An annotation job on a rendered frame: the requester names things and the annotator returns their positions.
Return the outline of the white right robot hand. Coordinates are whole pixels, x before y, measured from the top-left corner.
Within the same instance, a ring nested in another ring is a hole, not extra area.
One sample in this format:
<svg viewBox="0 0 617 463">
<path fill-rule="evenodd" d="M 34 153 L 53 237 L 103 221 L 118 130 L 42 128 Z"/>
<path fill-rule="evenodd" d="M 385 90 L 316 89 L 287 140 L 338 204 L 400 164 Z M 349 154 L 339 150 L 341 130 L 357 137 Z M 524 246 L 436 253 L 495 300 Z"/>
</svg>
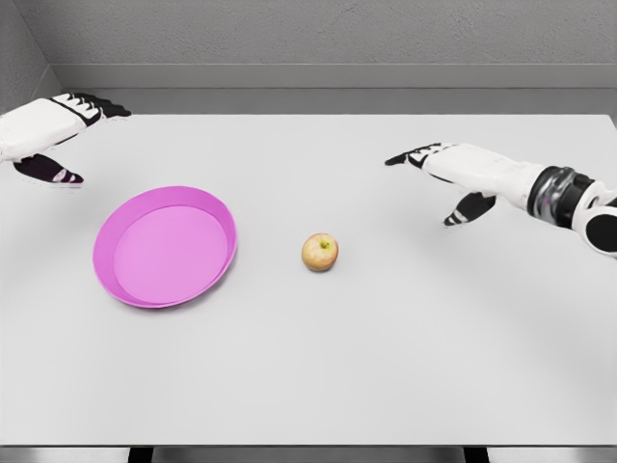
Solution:
<svg viewBox="0 0 617 463">
<path fill-rule="evenodd" d="M 496 204 L 505 176 L 517 163 L 496 152 L 469 144 L 434 143 L 385 161 L 386 166 L 411 165 L 431 177 L 467 189 L 468 194 L 443 219 L 446 227 L 477 220 Z"/>
</svg>

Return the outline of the yellow-red apple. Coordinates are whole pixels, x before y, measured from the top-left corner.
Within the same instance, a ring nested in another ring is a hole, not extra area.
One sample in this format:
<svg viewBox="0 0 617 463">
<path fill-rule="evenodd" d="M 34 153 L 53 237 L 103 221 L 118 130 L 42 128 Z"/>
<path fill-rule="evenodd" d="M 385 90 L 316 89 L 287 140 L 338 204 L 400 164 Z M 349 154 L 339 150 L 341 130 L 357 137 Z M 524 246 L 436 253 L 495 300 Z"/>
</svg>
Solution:
<svg viewBox="0 0 617 463">
<path fill-rule="evenodd" d="M 338 244 L 328 233 L 310 236 L 302 247 L 303 264 L 311 271 L 322 272 L 331 269 L 338 257 Z"/>
</svg>

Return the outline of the pink round plate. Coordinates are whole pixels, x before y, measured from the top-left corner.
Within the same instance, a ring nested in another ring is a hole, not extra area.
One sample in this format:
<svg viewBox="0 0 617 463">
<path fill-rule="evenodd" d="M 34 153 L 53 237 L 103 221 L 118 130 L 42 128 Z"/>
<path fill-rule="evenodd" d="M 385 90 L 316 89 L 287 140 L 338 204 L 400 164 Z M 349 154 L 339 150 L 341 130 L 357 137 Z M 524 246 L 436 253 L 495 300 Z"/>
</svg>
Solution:
<svg viewBox="0 0 617 463">
<path fill-rule="evenodd" d="M 155 188 L 117 207 L 102 224 L 94 273 L 124 304 L 168 308 L 216 285 L 237 241 L 234 217 L 214 195 L 189 186 Z"/>
</svg>

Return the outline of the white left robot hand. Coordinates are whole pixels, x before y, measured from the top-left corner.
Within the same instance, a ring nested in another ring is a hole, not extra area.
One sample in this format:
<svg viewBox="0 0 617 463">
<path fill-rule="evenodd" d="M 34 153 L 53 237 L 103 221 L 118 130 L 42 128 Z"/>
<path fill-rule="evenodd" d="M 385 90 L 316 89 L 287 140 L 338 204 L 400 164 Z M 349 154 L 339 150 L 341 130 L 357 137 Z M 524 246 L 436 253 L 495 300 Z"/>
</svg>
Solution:
<svg viewBox="0 0 617 463">
<path fill-rule="evenodd" d="M 45 153 L 104 121 L 132 112 L 109 99 L 86 93 L 42 97 L 0 115 L 0 164 L 9 163 L 30 179 L 77 187 L 84 179 Z"/>
</svg>

